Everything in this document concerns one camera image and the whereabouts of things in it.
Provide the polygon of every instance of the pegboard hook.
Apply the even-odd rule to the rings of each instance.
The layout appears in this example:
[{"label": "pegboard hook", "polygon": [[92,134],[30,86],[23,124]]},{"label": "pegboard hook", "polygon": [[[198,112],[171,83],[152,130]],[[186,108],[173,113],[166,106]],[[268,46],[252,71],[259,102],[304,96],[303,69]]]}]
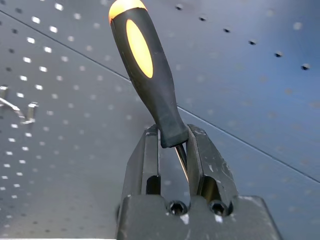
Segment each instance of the pegboard hook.
[{"label": "pegboard hook", "polygon": [[35,108],[38,107],[37,102],[31,102],[28,104],[28,111],[27,115],[25,116],[24,113],[18,108],[16,105],[5,100],[5,97],[8,92],[8,86],[3,85],[0,86],[0,107],[8,106],[11,110],[13,110],[18,117],[20,118],[20,124],[26,125],[35,122]]}]

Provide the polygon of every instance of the pegboard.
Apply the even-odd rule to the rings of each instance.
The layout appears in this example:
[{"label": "pegboard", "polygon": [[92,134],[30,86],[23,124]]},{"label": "pegboard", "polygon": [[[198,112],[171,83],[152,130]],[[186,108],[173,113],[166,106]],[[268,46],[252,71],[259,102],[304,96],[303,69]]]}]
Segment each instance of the pegboard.
[{"label": "pegboard", "polygon": [[[143,2],[184,122],[207,131],[241,194],[266,200],[284,239],[315,239],[320,2]],[[126,79],[111,4],[0,1],[0,84],[24,112],[39,104],[31,126],[0,111],[2,238],[114,237],[127,160],[153,120]]]}]

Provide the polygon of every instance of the white scuff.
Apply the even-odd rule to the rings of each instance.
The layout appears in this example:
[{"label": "white scuff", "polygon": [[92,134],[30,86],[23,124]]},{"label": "white scuff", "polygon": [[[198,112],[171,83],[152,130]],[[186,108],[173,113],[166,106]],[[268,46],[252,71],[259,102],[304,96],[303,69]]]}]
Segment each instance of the white scuff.
[{"label": "white scuff", "polygon": [[235,215],[234,215],[233,213],[230,214],[230,217],[231,217],[231,219],[232,219],[233,222],[236,222],[236,221],[237,221],[236,218],[235,218]]},{"label": "white scuff", "polygon": [[273,240],[277,240],[278,239],[274,234],[271,234],[271,237],[272,237]]},{"label": "white scuff", "polygon": [[180,216],[180,218],[181,218],[181,220],[183,221],[183,223],[184,223],[185,225],[188,225],[188,224],[189,224],[189,214],[188,214],[188,213]]},{"label": "white scuff", "polygon": [[228,179],[230,179],[232,182],[235,182],[228,174],[225,173],[225,171],[224,171],[224,166],[226,166],[226,168],[227,168],[227,169],[229,170],[229,172],[230,172],[229,166],[228,166],[227,163],[225,162],[225,163],[223,163],[222,168],[221,168],[221,171],[223,172],[223,174],[224,174]]},{"label": "white scuff", "polygon": [[204,131],[194,130],[194,132],[195,132],[196,134],[199,134],[199,135],[206,135],[206,133],[205,133]]},{"label": "white scuff", "polygon": [[257,205],[258,207],[261,207],[261,203],[259,201],[257,201],[256,199],[254,199],[252,196],[239,196],[240,199],[244,199],[244,200],[248,200],[253,202],[255,205]]},{"label": "white scuff", "polygon": [[222,216],[214,215],[214,217],[215,217],[215,221],[216,221],[217,223],[223,223],[223,222],[224,222]]},{"label": "white scuff", "polygon": [[186,237],[184,240],[188,240],[190,238],[191,229],[188,230],[188,233],[186,234]]}]

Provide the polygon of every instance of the screw head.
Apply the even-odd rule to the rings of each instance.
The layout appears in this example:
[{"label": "screw head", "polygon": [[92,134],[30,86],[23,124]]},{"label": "screw head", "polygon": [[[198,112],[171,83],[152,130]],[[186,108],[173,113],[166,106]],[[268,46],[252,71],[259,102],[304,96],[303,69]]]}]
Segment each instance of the screw head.
[{"label": "screw head", "polygon": [[229,209],[228,209],[227,205],[225,205],[220,200],[211,201],[209,203],[209,208],[214,214],[222,216],[222,217],[225,217],[229,214]]},{"label": "screw head", "polygon": [[183,7],[183,5],[181,3],[178,3],[177,5],[175,5],[175,8],[177,10],[182,10],[184,7]]},{"label": "screw head", "polygon": [[309,70],[310,69],[310,65],[308,63],[305,63],[301,66],[302,70]]},{"label": "screw head", "polygon": [[182,201],[171,201],[168,204],[167,210],[173,215],[180,216],[186,214],[188,208]]},{"label": "screw head", "polygon": [[257,41],[254,39],[251,39],[248,41],[250,45],[257,45]]},{"label": "screw head", "polygon": [[277,51],[275,54],[274,54],[277,58],[281,58],[283,56],[283,53],[281,51]]},{"label": "screw head", "polygon": [[207,17],[206,16],[200,16],[199,20],[202,21],[202,22],[205,22],[205,21],[207,21]]}]

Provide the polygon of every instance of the screwdriver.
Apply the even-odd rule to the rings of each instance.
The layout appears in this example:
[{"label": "screwdriver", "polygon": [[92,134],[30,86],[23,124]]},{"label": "screwdriver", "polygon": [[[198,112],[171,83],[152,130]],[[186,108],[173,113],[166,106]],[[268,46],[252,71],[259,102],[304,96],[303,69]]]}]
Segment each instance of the screwdriver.
[{"label": "screwdriver", "polygon": [[116,0],[109,23],[133,87],[160,130],[161,147],[175,147],[186,174],[182,144],[188,140],[188,129],[178,112],[172,73],[147,8],[140,0]]}]

